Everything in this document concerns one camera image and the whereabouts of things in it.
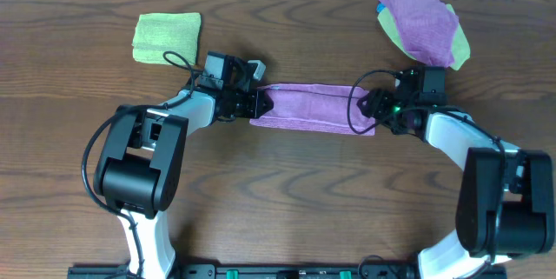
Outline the purple microfiber cloth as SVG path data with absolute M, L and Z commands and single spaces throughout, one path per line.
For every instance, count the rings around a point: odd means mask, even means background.
M 249 121 L 258 127 L 283 130 L 317 131 L 351 135 L 375 123 L 356 106 L 368 92 L 345 85 L 277 83 L 262 90 L 274 102 L 274 108 Z

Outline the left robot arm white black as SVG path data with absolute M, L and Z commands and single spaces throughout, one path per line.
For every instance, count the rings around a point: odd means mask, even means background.
M 259 118 L 273 109 L 262 90 L 181 90 L 159 105 L 122 105 L 99 130 L 108 133 L 86 188 L 117 216 L 131 260 L 126 277 L 166 278 L 176 253 L 169 240 L 167 209 L 177 191 L 185 143 L 218 120 Z

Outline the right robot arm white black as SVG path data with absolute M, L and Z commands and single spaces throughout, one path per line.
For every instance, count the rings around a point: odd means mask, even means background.
M 417 255 L 421 278 L 479 278 L 497 264 L 551 250 L 555 209 L 547 153 L 502 141 L 443 96 L 376 89 L 356 106 L 396 135 L 414 133 L 463 171 L 455 229 Z

